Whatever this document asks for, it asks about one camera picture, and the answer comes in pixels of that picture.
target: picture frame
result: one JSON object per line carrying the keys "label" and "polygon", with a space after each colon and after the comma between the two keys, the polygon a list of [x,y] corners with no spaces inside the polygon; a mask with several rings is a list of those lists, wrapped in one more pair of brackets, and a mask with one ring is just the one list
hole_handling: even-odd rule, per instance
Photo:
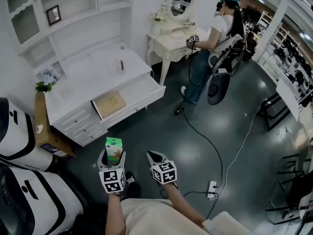
{"label": "picture frame", "polygon": [[46,10],[46,15],[47,15],[49,26],[62,20],[61,14],[60,14],[60,8],[58,5]]}

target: white shirt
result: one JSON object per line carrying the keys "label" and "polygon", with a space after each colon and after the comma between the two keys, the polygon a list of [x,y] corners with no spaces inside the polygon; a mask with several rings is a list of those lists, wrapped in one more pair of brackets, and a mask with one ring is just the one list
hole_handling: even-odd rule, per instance
{"label": "white shirt", "polygon": [[169,200],[126,199],[121,205],[127,235],[208,235]]}
{"label": "white shirt", "polygon": [[216,16],[211,24],[212,28],[215,28],[221,33],[217,45],[229,38],[228,33],[233,26],[234,17],[230,15]]}

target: person's leg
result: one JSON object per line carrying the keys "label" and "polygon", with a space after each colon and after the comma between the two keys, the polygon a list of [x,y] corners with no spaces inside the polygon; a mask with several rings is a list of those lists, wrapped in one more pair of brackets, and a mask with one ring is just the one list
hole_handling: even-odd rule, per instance
{"label": "person's leg", "polygon": [[134,175],[128,171],[126,172],[126,182],[128,184],[128,190],[125,198],[141,198],[141,187],[140,185],[135,181]]}
{"label": "person's leg", "polygon": [[190,80],[192,83],[189,81],[187,89],[184,91],[184,96],[190,103],[196,104],[199,101],[205,88],[205,82],[212,72],[208,62],[209,55],[209,50],[201,50],[198,53],[196,60],[191,64]]}

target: ceiling light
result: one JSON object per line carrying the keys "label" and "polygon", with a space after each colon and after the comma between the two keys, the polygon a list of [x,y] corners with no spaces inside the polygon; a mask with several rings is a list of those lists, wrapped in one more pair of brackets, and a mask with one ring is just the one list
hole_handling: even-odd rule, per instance
{"label": "ceiling light", "polygon": [[264,3],[264,1],[263,0],[259,0],[261,3]]}
{"label": "ceiling light", "polygon": [[311,40],[311,37],[308,34],[304,34],[304,37],[308,40]]}

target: open drawer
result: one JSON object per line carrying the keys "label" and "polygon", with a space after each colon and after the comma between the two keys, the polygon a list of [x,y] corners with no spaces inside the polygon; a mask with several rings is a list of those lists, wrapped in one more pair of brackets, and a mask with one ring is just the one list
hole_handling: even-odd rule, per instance
{"label": "open drawer", "polygon": [[[101,105],[97,105],[96,101],[102,97],[108,96],[112,92],[119,92],[124,99],[126,106],[104,118],[101,114]],[[133,82],[116,88],[116,90],[93,100],[92,103],[101,118],[101,123],[103,123],[105,128],[108,129],[142,108],[157,101],[164,96],[164,92],[165,86],[160,87],[160,85],[152,77],[150,77],[149,74],[144,74]]]}

